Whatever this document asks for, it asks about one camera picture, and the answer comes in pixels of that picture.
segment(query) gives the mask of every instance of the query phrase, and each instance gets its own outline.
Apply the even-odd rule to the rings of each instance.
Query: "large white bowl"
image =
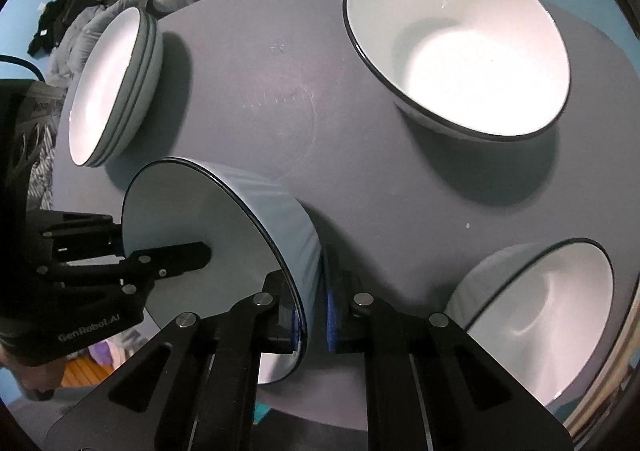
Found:
[[[137,8],[122,12],[95,44],[69,115],[69,150],[77,165],[96,167],[127,147],[158,84],[162,34]]]
[[[527,243],[483,260],[445,312],[547,405],[593,354],[612,295],[609,258],[594,241]]]
[[[564,107],[569,61],[538,0],[344,0],[344,20],[396,104],[438,131],[523,140]]]
[[[122,206],[127,256],[139,249],[203,241],[206,267],[161,279],[146,309],[164,327],[182,312],[209,317],[262,289],[283,269],[293,293],[300,347],[292,355],[262,354],[258,381],[286,377],[306,349],[319,276],[320,243],[300,203],[278,184],[219,164],[166,158],[133,179]]]

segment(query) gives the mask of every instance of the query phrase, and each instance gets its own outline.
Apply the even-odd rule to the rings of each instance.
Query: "silver bolt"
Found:
[[[180,328],[187,328],[187,326],[193,325],[194,322],[196,322],[196,314],[193,312],[182,312],[175,318],[175,324]]]
[[[273,296],[268,292],[258,292],[254,296],[254,303],[257,304],[257,306],[270,305],[271,301],[273,301]]]
[[[136,286],[132,285],[131,283],[127,283],[124,287],[122,287],[122,291],[127,295],[135,294],[136,290],[138,290]]]
[[[449,324],[449,318],[439,312],[429,316],[429,322],[437,328],[444,328]]]
[[[353,296],[353,300],[356,302],[356,305],[369,306],[373,303],[373,296],[367,292],[360,292]]]

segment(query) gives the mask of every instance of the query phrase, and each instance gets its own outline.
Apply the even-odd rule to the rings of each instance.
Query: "round table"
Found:
[[[578,397],[616,338],[640,271],[640,81],[599,30],[548,10],[572,69],[564,114],[533,140],[482,144],[436,134],[396,108],[350,44],[342,0],[200,1],[160,21],[158,91],[120,157],[74,166],[67,101],[54,206],[118,220],[132,176],[167,155],[256,172],[298,198],[367,291],[421,316],[443,309],[466,272],[498,249],[593,238],[612,261],[614,299],[568,390]],[[328,354],[318,305],[303,364],[261,387],[258,400],[366,429],[362,356]]]

